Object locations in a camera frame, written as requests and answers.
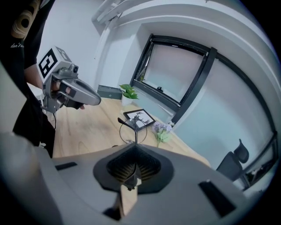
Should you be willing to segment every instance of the black window frame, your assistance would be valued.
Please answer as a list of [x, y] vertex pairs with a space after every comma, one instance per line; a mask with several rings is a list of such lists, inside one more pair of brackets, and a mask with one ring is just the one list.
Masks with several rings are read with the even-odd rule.
[[[143, 83], [138, 80], [136, 80], [137, 75], [139, 72], [145, 67], [145, 64], [147, 62], [148, 57], [151, 54], [151, 51], [153, 50], [154, 44], [159, 44], [159, 45], [166, 45], [166, 46], [177, 46], [178, 48], [185, 49], [188, 51], [192, 51], [194, 53], [200, 54], [203, 56], [203, 60], [201, 62], [201, 65], [199, 66], [199, 69], [190, 84], [188, 90], [186, 91], [184, 97], [182, 100], [178, 103], [174, 99], [170, 98], [166, 94], [162, 93], [161, 91]], [[246, 174], [251, 171], [251, 169], [254, 167], [254, 165], [265, 155], [265, 153], [272, 147], [273, 150], [273, 162], [275, 163], [278, 158], [278, 142], [277, 142], [277, 131], [274, 125], [274, 121], [272, 118], [272, 115], [270, 113], [270, 110], [261, 95], [260, 91], [258, 88], [254, 85], [254, 83], [249, 79], [249, 77], [239, 68], [237, 67], [232, 61], [230, 61], [228, 58], [223, 56], [222, 54], [217, 52], [217, 49], [211, 47], [204, 46], [202, 44], [190, 41], [190, 40], [185, 40], [182, 38], [177, 38], [177, 37], [171, 37], [171, 36], [160, 36], [160, 35], [154, 35], [151, 34], [149, 36], [149, 39], [142, 51], [142, 54], [140, 56], [140, 59], [137, 63], [136, 69], [133, 73], [130, 85], [137, 87], [141, 89], [142, 91], [148, 93], [155, 99], [159, 100], [161, 103], [165, 104], [168, 106], [170, 109], [172, 109], [176, 114], [172, 118], [173, 123], [177, 123], [179, 119], [184, 115], [186, 110], [190, 107], [192, 102], [195, 100], [197, 97], [199, 91], [201, 90], [204, 82], [206, 81], [209, 72], [212, 68], [212, 65], [214, 63], [215, 59], [218, 59], [220, 62], [222, 62], [224, 65], [229, 67], [231, 70], [234, 71], [243, 81], [246, 83], [246, 85], [250, 88], [252, 93], [255, 95], [257, 100], [259, 101], [260, 105], [262, 106], [267, 120], [270, 125], [270, 129], [273, 133], [272, 137], [270, 140], [265, 143], [265, 147], [261, 151], [261, 153], [243, 170], [240, 178], [243, 181], [246, 190], [249, 188], [251, 185], [250, 182], [247, 180]]]

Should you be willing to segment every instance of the potted plant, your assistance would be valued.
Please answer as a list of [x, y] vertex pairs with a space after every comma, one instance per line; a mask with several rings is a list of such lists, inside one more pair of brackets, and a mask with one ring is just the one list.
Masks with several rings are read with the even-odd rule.
[[131, 85], [129, 84], [122, 84], [120, 85], [121, 89], [123, 89], [122, 95], [122, 105], [126, 106], [132, 103], [133, 99], [138, 99], [136, 91]]

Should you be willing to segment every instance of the black cable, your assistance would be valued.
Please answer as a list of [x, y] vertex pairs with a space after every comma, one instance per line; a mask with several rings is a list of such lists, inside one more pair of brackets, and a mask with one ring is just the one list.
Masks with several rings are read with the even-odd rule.
[[56, 126], [57, 126], [57, 119], [56, 119], [54, 113], [53, 113], [53, 116], [54, 116], [54, 129], [56, 129]]

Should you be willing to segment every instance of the green plant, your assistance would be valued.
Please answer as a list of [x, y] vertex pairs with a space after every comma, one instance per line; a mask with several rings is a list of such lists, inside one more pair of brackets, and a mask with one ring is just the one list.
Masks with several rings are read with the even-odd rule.
[[122, 84], [122, 85], [119, 85], [122, 89], [125, 90], [125, 92], [123, 92], [123, 95], [127, 98], [130, 98], [130, 99], [138, 99], [137, 98], [137, 94], [136, 94], [136, 91], [133, 87], [131, 87], [131, 85], [129, 84]]

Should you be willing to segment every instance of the hand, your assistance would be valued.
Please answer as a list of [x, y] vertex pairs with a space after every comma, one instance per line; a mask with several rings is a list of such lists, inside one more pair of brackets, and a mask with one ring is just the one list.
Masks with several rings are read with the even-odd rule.
[[[60, 85], [61, 85], [60, 82], [55, 82], [55, 83], [53, 83], [52, 88], [51, 88], [52, 91], [58, 91], [58, 90], [60, 89]], [[70, 88], [70, 87], [67, 87], [66, 90], [65, 90], [65, 92], [66, 92], [67, 94], [69, 94], [69, 93], [70, 93], [70, 90], [71, 90], [71, 88]]]

